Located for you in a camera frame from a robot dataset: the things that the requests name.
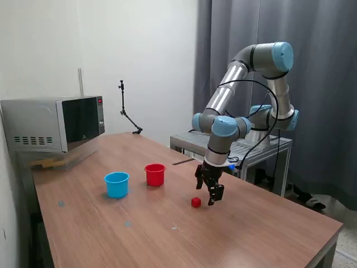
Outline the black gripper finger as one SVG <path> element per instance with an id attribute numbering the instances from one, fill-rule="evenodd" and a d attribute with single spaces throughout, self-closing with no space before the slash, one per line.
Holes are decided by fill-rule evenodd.
<path id="1" fill-rule="evenodd" d="M 195 178 L 196 178 L 196 189 L 201 189 L 204 183 L 204 167 L 203 165 L 198 165 L 195 171 Z"/>
<path id="2" fill-rule="evenodd" d="M 224 185 L 219 184 L 215 180 L 209 180 L 207 184 L 207 188 L 210 195 L 208 206 L 212 206 L 216 201 L 220 201 L 222 199 L 223 192 L 224 192 Z"/>

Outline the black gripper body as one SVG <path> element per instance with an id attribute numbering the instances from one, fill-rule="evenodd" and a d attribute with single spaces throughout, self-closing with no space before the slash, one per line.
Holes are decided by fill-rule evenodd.
<path id="1" fill-rule="evenodd" d="M 201 177 L 206 186 L 219 186 L 219 179 L 223 173 L 222 167 L 211 166 L 207 163 L 201 164 Z"/>

